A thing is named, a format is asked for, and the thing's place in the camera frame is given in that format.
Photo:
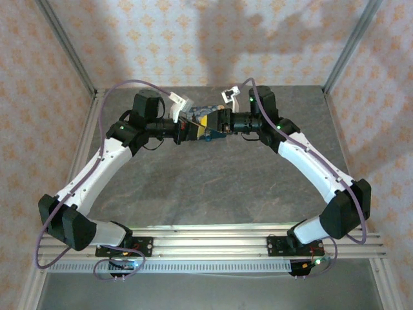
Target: mounting plate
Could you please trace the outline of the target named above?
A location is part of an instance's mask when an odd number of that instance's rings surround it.
[[[152,256],[152,249],[154,247],[153,237],[132,237],[132,248],[134,250],[141,251],[146,257]],[[129,252],[124,255],[124,252],[108,249],[107,247],[96,247],[96,257],[109,257],[109,258],[128,258],[128,257],[140,257],[140,255]]]
[[[322,241],[313,241],[303,247],[292,249],[287,243],[286,236],[268,236],[267,251],[268,256],[324,256]]]

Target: orange patterned wall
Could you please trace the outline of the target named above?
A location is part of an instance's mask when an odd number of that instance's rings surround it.
[[[413,6],[387,0],[332,92],[353,176],[372,184],[370,228],[383,233],[413,304]]]
[[[66,180],[90,98],[33,0],[0,6],[0,309],[17,307],[37,202]]]
[[[322,85],[367,0],[50,0],[96,88]]]

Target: patterned wallpaper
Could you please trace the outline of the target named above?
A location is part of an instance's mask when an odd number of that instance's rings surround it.
[[[332,92],[351,173],[372,184],[370,228],[385,236],[413,304],[413,6],[386,0]]]
[[[0,6],[0,309],[17,307],[40,229],[66,180],[90,98],[33,0]]]
[[[96,88],[322,85],[367,0],[50,0]]]

